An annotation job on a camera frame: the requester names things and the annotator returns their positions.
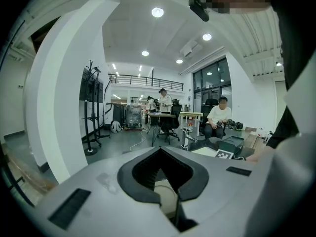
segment office chair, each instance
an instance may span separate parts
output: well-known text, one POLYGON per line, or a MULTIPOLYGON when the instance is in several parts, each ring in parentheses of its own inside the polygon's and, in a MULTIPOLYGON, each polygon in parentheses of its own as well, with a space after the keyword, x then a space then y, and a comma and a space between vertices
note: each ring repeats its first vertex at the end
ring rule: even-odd
POLYGON ((171 115, 175 115, 175 118, 165 118, 165 121, 163 123, 163 129, 164 129, 164 133, 159 134, 158 137, 165 135, 166 139, 169 139, 169 145, 170 145, 170 136, 175 137, 178 139, 178 141, 180 141, 180 138, 178 137, 178 135, 174 132, 175 129, 177 129, 180 126, 179 123, 179 115, 182 109, 182 105, 173 105, 171 108, 171 115))
MULTIPOLYGON (((206 122, 207 122, 207 116, 209 115, 209 113, 211 112, 211 110, 218 105, 218 100, 217 99, 212 99, 209 98, 206 100, 205 104, 202 105, 201 107, 201 112, 203 113, 203 117, 202 120, 199 120, 199 132, 201 132, 204 135, 204 128, 206 126, 206 122)), ((225 129, 226 129, 226 124, 224 125, 223 128, 223 135, 226 136, 225 133, 225 129)))

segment black metal railing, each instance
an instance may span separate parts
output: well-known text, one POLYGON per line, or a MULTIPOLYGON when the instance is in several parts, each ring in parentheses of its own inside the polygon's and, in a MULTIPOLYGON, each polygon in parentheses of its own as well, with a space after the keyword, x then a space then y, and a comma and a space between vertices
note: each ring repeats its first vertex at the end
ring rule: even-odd
POLYGON ((183 83, 162 80, 157 78, 150 77, 138 77, 138 76, 129 76, 129 75, 113 75, 109 74, 109 78, 112 83, 116 84, 132 84, 132 85, 142 85, 142 86, 151 86, 159 87, 164 89, 176 89, 183 90, 183 83))

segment cable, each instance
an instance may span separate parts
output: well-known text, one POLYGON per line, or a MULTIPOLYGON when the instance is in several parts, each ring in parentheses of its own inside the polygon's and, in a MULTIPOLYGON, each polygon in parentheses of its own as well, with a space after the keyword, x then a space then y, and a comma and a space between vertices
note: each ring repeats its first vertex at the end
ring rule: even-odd
POLYGON ((140 132, 140 134, 142 135, 142 137, 143 137, 144 139, 143 139, 141 142, 135 144, 134 146, 131 146, 131 147, 129 148, 129 150, 130 150, 131 152, 132 152, 132 148, 133 148, 133 147, 135 147, 135 146, 137 146, 137 145, 143 143, 143 142, 146 140, 146 137, 143 135, 143 132, 147 132, 147 129, 146 129, 146 130, 142 130, 142 131, 140 132))

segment man standing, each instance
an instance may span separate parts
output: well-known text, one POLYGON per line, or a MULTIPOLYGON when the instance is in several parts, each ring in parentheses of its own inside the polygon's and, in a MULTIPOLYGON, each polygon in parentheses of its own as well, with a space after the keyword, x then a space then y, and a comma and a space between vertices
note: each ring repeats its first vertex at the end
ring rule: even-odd
POLYGON ((167 94, 167 91, 164 88, 162 88, 159 93, 161 94, 161 97, 159 99, 160 111, 162 113, 171 113, 171 97, 167 94))
POLYGON ((155 104, 155 102, 154 102, 154 99, 153 99, 151 96, 149 96, 149 97, 147 98, 147 101, 148 101, 148 104, 149 104, 149 111, 150 111, 151 113, 156 112, 156 104, 155 104))
POLYGON ((204 129, 205 138, 215 136, 222 139, 224 136, 224 129, 221 124, 226 124, 229 119, 232 119, 232 109, 227 107, 227 98, 220 97, 219 105, 213 107, 207 116, 208 122, 204 129))

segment floor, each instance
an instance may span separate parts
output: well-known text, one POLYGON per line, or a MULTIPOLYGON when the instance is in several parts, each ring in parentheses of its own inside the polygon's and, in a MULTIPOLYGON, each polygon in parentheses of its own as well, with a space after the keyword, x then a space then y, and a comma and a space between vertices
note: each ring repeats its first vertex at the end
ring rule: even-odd
MULTIPOLYGON (((143 120, 143 127, 145 129, 148 128, 148 125, 145 125, 145 120, 143 120)), ((196 136, 196 128, 193 128, 193 131, 191 135, 193 137, 196 137, 198 140, 205 139, 204 136, 196 136)), ((235 131, 226 129, 226 136, 224 137, 230 137, 230 136, 238 136, 242 137, 245 140, 248 138, 250 132, 246 131, 235 131)), ((102 130, 102 134, 109 134, 109 131, 102 130)), ((181 139, 182 139, 182 130, 179 128, 176 129, 176 133, 178 134, 180 141, 178 141, 176 138, 170 137, 170 144, 174 147, 181 146, 181 139)), ((152 146, 152 137, 153 137, 153 131, 151 130, 149 134, 147 134, 146 131, 143 132, 130 132, 130 131, 122 131, 120 133, 111 133, 111 138, 102 138, 100 139, 100 143, 102 144, 102 147, 99 148, 98 144, 96 142, 91 143, 92 147, 95 147, 98 149, 98 152, 95 155, 92 156, 86 156, 88 164, 91 164, 93 162, 99 161, 101 159, 107 159, 112 157, 117 157, 122 155, 123 153, 128 153, 130 151, 130 147, 133 145, 140 143, 142 140, 144 140, 139 145, 136 145, 132 148, 132 151, 136 151, 143 148, 148 148, 152 146)), ((21 159, 24 163, 26 163, 30 168, 32 168, 34 171, 39 173, 44 179, 49 180, 53 183, 57 184, 57 180, 54 177, 52 171, 49 169, 45 173, 41 173, 37 167, 37 164, 35 162, 35 159, 33 157, 32 149, 28 140, 27 134, 20 134, 16 136, 12 136, 6 139, 6 143, 8 147, 12 150, 12 153, 15 157, 21 159)), ((168 146, 168 141, 164 141, 164 136, 157 138, 157 140, 154 143, 154 146, 168 146)))
MULTIPOLYGON (((148 129, 148 125, 145 125, 143 121, 143 127, 148 129)), ((178 134, 180 141, 178 141, 174 137, 170 137, 170 145, 173 147, 181 146, 181 139, 182 139, 182 130, 180 128, 176 129, 176 133, 178 134)), ((245 140, 248 138, 250 132, 245 131, 235 131, 226 129, 225 130, 226 136, 223 139, 228 138, 230 136, 237 136, 244 138, 245 140)), ((102 134, 109 134, 109 131, 102 130, 102 134)), ((204 140, 204 136, 196 136, 197 129, 193 128, 192 133, 190 134, 192 137, 197 138, 198 140, 204 140)), ((88 164, 96 162, 101 159, 107 159, 112 157, 117 157, 122 154, 128 153, 130 151, 130 147, 133 145, 140 143, 132 148, 132 151, 136 151, 143 148, 149 148, 152 146, 152 138, 153 138, 153 131, 150 130, 149 134, 146 131, 143 132, 129 132, 129 131, 122 131, 119 133, 111 133, 111 138, 102 138, 99 142, 102 144, 102 147, 99 148, 96 142, 91 143, 92 147, 98 149, 98 152, 92 156, 86 156, 88 164)), ((155 140, 154 146, 169 146, 169 142, 165 142, 165 137, 162 136, 155 140)))

